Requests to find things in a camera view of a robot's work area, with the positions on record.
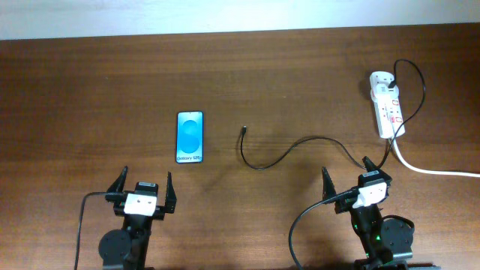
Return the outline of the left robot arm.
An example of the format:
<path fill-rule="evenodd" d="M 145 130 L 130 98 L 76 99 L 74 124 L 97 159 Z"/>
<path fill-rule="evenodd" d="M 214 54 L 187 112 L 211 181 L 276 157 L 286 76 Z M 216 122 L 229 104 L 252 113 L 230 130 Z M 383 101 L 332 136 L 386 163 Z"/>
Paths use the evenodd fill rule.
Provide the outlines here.
<path fill-rule="evenodd" d="M 152 223 L 162 221 L 176 209 L 176 192 L 171 172 L 166 177 L 166 196 L 158 204 L 159 185 L 139 181 L 133 190 L 125 190 L 128 168 L 107 189 L 105 200 L 113 204 L 114 214 L 123 218 L 120 229 L 107 232 L 98 245 L 103 269 L 144 269 Z"/>

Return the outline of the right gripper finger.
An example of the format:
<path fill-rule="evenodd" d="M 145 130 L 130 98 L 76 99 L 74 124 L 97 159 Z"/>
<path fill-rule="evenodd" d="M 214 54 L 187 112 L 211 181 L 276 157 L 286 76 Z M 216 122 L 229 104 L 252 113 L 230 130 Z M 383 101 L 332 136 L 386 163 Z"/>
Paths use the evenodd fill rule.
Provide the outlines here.
<path fill-rule="evenodd" d="M 322 172 L 322 181 L 323 181 L 322 200 L 326 204 L 333 203 L 335 201 L 337 193 L 336 193 L 332 178 L 329 175 L 329 172 L 326 167 L 323 167 L 321 172 Z"/>
<path fill-rule="evenodd" d="M 368 156 L 364 156 L 364 157 L 362 158 L 362 161 L 363 161 L 363 163 L 364 163 L 365 169 L 366 169 L 368 172 L 373 172 L 373 171 L 378 170 L 377 165 L 374 164 Z"/>

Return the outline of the blue screen smartphone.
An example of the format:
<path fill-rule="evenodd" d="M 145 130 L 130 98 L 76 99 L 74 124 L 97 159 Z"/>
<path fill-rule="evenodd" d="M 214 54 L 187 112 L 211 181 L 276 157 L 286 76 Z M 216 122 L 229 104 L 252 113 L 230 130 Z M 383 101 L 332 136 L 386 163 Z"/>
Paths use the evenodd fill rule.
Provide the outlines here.
<path fill-rule="evenodd" d="M 187 111 L 177 114 L 175 161 L 195 164 L 203 161 L 203 112 Z"/>

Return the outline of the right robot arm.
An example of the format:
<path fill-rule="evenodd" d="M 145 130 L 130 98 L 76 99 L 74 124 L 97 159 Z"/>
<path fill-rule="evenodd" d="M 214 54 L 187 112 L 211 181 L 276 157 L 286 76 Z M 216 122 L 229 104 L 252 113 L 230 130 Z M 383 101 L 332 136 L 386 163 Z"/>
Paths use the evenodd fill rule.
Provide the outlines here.
<path fill-rule="evenodd" d="M 353 263 L 354 269 L 407 269 L 413 257 L 415 225 L 398 215 L 381 215 L 379 204 L 389 196 L 392 177 L 368 157 L 362 159 L 366 172 L 358 184 L 337 193 L 328 170 L 322 168 L 322 198 L 334 204 L 336 214 L 348 212 L 355 234 L 364 248 L 365 258 Z"/>

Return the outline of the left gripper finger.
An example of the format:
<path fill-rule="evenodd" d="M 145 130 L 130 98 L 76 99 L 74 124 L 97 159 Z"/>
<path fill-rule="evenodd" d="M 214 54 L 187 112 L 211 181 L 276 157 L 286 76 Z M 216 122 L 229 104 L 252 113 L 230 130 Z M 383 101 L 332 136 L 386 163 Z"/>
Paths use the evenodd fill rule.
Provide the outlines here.
<path fill-rule="evenodd" d="M 125 186 L 125 181 L 128 174 L 128 166 L 125 166 L 118 178 L 107 189 L 108 193 L 121 193 Z"/>
<path fill-rule="evenodd" d="M 171 172 L 167 173 L 166 183 L 166 196 L 164 203 L 164 212 L 167 214 L 173 214 L 176 209 L 177 197 L 173 187 L 173 176 Z"/>

